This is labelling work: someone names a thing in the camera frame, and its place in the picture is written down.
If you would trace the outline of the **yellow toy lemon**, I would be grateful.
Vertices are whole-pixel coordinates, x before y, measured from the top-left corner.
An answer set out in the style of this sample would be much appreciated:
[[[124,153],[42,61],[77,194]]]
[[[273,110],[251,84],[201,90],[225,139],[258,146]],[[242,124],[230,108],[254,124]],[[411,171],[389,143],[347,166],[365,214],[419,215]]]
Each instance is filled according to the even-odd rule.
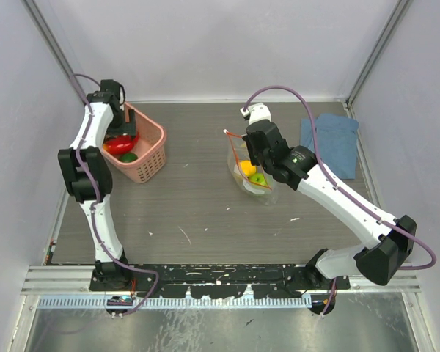
[[[257,172],[256,166],[253,165],[250,160],[240,161],[239,168],[246,177],[251,177]]]

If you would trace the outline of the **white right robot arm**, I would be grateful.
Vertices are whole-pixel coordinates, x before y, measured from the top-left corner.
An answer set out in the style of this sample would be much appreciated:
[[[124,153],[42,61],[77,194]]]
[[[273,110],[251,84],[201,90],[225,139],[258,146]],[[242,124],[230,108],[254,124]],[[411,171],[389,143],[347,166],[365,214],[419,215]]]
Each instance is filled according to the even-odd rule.
[[[321,249],[306,264],[308,283],[322,289],[338,276],[361,274],[377,285],[387,285],[414,245],[400,231],[414,234],[415,221],[407,215],[396,219],[369,203],[327,166],[320,166],[311,150],[289,147],[269,120],[250,124],[243,140],[254,164],[275,181],[322,205],[360,241],[358,246],[345,249]]]

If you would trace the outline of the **green toy apple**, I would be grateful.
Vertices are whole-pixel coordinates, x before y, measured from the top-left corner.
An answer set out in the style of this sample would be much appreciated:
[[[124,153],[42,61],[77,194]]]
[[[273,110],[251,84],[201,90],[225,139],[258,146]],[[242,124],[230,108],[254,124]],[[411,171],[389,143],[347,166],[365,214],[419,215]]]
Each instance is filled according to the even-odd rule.
[[[260,172],[256,172],[251,177],[249,177],[249,181],[257,185],[262,185],[262,186],[268,185],[263,173]]]

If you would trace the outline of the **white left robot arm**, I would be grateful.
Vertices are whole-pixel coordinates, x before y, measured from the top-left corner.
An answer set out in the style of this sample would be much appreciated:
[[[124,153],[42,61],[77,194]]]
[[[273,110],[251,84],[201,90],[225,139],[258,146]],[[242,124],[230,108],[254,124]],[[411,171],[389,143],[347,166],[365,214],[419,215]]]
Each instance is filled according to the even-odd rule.
[[[111,171],[102,154],[107,136],[123,131],[136,135],[134,120],[125,119],[125,88],[113,79],[103,79],[98,90],[81,94],[84,117],[72,144],[58,152],[65,188],[74,197],[87,218],[95,246],[92,280],[125,290],[133,281],[133,272],[120,243],[111,214],[113,189]]]

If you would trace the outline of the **red toy pepper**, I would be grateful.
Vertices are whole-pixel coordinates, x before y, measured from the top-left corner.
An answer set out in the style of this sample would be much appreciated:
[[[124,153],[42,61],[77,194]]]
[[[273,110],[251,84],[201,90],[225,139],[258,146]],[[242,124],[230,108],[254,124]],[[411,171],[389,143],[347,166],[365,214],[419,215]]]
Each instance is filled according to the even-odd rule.
[[[135,147],[139,137],[132,138],[131,136],[119,136],[114,139],[109,139],[103,143],[103,149],[111,155],[122,155],[129,153]]]

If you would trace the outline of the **clear zip top bag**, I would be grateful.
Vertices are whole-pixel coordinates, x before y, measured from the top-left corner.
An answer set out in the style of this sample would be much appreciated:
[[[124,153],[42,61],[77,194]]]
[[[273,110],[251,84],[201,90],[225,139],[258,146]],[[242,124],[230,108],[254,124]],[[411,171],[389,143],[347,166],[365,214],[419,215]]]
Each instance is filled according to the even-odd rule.
[[[228,169],[239,189],[264,205],[276,204],[279,196],[276,181],[261,166],[252,163],[246,142],[240,135],[227,129],[224,134],[228,141]]]

